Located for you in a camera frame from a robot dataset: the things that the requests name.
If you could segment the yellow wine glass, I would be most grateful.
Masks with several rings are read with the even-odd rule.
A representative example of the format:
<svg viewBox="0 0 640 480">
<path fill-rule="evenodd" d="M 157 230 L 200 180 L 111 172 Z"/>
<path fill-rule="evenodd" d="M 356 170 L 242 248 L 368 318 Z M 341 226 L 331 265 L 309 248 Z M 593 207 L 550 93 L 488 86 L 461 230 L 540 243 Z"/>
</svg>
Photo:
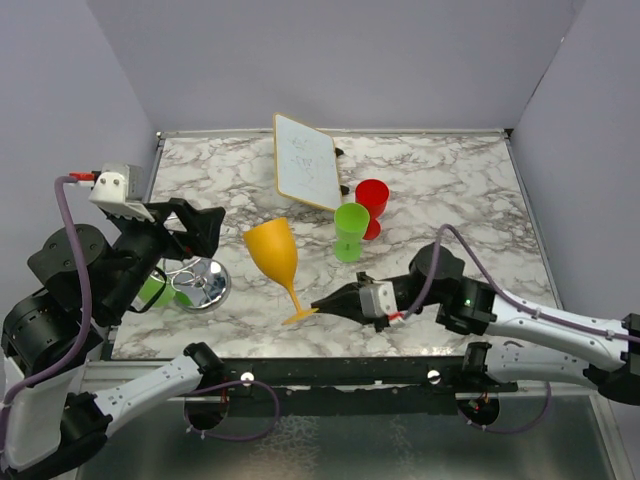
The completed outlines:
<svg viewBox="0 0 640 480">
<path fill-rule="evenodd" d="M 293 302 L 296 313 L 283 324 L 292 325 L 316 313 L 317 308 L 303 308 L 295 292 L 298 250 L 288 220 L 279 217 L 262 223 L 245 232 L 243 239 L 256 267 L 282 286 Z"/>
</svg>

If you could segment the red wine glass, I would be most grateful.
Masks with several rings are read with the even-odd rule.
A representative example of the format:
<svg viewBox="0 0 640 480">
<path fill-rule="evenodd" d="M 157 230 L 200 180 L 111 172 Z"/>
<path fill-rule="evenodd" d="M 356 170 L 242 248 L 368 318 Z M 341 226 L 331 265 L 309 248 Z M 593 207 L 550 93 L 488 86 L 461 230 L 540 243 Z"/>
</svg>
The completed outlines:
<svg viewBox="0 0 640 480">
<path fill-rule="evenodd" d="M 367 209 L 370 216 L 364 240 L 374 240 L 381 233 L 379 217 L 384 213 L 389 197 L 390 190 L 381 180 L 367 179 L 357 185 L 355 200 Z"/>
</svg>

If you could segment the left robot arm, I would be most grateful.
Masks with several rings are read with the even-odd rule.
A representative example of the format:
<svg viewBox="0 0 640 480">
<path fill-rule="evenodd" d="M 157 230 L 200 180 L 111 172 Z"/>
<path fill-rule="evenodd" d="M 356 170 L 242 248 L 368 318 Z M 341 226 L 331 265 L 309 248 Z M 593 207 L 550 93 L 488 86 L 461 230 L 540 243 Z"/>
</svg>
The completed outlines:
<svg viewBox="0 0 640 480">
<path fill-rule="evenodd" d="M 4 320 L 1 347 L 8 386 L 1 404 L 1 475 L 50 479 L 95 456 L 108 438 L 147 409 L 190 392 L 214 392 L 223 362 L 192 343 L 159 369 L 95 393 L 74 383 L 103 344 L 103 330 L 130 312 L 163 259 L 209 259 L 225 211 L 173 198 L 147 207 L 149 218 L 115 218 L 109 242 L 89 224 L 66 221 L 28 260 L 41 288 Z"/>
</svg>

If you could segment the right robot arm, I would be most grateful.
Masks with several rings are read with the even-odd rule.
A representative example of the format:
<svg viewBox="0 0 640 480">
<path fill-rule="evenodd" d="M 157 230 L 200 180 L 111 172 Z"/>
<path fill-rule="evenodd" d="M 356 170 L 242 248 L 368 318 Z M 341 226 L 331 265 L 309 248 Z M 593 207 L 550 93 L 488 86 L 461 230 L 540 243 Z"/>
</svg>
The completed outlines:
<svg viewBox="0 0 640 480">
<path fill-rule="evenodd" d="M 392 315 L 435 305 L 436 321 L 459 335 L 502 337 L 504 345 L 468 344 L 461 383 L 538 380 L 580 385 L 627 405 L 639 403 L 639 317 L 601 319 L 549 308 L 464 274 L 445 247 L 421 248 L 405 275 L 374 279 L 364 272 L 312 306 L 382 331 Z"/>
</svg>

